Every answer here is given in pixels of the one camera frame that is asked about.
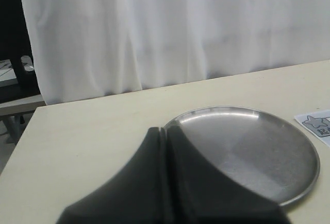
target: star sticker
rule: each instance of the star sticker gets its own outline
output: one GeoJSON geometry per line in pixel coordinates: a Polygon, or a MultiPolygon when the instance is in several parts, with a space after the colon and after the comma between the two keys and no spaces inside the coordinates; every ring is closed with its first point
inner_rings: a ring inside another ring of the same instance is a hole
{"type": "Polygon", "coordinates": [[[327,127],[327,124],[323,122],[323,118],[314,118],[312,116],[307,116],[306,121],[304,121],[305,124],[312,125],[314,128],[319,128],[321,126],[327,127]]]}

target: white curtain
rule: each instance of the white curtain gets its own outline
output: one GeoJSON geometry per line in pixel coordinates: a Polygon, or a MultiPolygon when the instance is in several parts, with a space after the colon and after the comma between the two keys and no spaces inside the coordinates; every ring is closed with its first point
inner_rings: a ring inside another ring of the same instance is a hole
{"type": "Polygon", "coordinates": [[[22,0],[48,104],[330,58],[330,0],[22,0]]]}

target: metal plate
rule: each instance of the metal plate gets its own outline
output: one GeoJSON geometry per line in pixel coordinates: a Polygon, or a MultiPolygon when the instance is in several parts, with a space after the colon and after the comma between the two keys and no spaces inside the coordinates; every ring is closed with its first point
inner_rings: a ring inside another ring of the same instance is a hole
{"type": "Polygon", "coordinates": [[[250,190],[288,205],[305,196],[320,172],[310,140],[268,113],[241,107],[210,107],[171,120],[221,172],[250,190]]]}

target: floor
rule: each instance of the floor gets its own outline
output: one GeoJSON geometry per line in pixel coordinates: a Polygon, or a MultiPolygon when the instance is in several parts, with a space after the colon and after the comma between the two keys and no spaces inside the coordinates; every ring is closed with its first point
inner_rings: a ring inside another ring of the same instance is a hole
{"type": "MultiPolygon", "coordinates": [[[[24,115],[25,124],[21,125],[21,129],[25,129],[28,122],[30,121],[32,114],[24,115]]],[[[7,161],[9,160],[12,152],[15,149],[15,144],[11,143],[12,140],[7,133],[4,123],[0,122],[0,174],[5,168],[7,161]]]]}

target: plate rim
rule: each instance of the plate rim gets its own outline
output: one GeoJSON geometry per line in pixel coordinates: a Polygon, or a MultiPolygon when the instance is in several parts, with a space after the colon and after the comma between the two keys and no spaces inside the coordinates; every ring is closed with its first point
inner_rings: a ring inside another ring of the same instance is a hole
{"type": "Polygon", "coordinates": [[[292,128],[294,128],[311,145],[311,147],[313,149],[313,152],[314,152],[314,155],[315,155],[315,158],[316,158],[317,168],[316,168],[316,172],[315,172],[314,177],[311,180],[310,184],[301,193],[299,193],[298,195],[296,195],[295,197],[293,197],[293,198],[291,198],[289,200],[286,200],[286,201],[281,202],[281,203],[278,203],[278,204],[281,207],[287,207],[287,206],[289,206],[289,205],[291,205],[293,203],[296,203],[297,201],[301,200],[302,198],[304,198],[305,196],[307,196],[312,191],[312,189],[316,185],[316,182],[317,182],[317,180],[319,178],[319,175],[320,175],[321,161],[320,161],[319,153],[316,150],[316,147],[314,146],[313,142],[308,138],[308,136],[301,129],[299,129],[297,126],[293,125],[289,121],[287,121],[287,120],[285,120],[285,119],[283,119],[281,117],[278,117],[278,116],[276,116],[274,114],[271,114],[271,113],[265,112],[265,111],[261,111],[261,110],[258,110],[258,109],[249,108],[249,107],[240,107],[240,106],[209,106],[209,107],[197,108],[197,109],[194,109],[194,110],[191,110],[191,111],[187,111],[185,113],[180,114],[179,116],[177,116],[177,117],[171,119],[169,122],[167,122],[166,125],[164,126],[164,129],[167,130],[168,128],[170,128],[171,127],[171,123],[175,122],[178,118],[180,118],[180,117],[182,117],[182,116],[184,116],[186,114],[189,114],[189,113],[194,112],[194,111],[200,111],[200,110],[211,109],[211,108],[238,108],[238,109],[245,109],[245,110],[249,110],[249,111],[256,111],[256,112],[259,112],[259,113],[263,113],[263,114],[266,114],[266,115],[270,115],[272,117],[275,117],[275,118],[281,120],[282,122],[284,122],[285,124],[288,124],[289,126],[291,126],[292,128]]]}

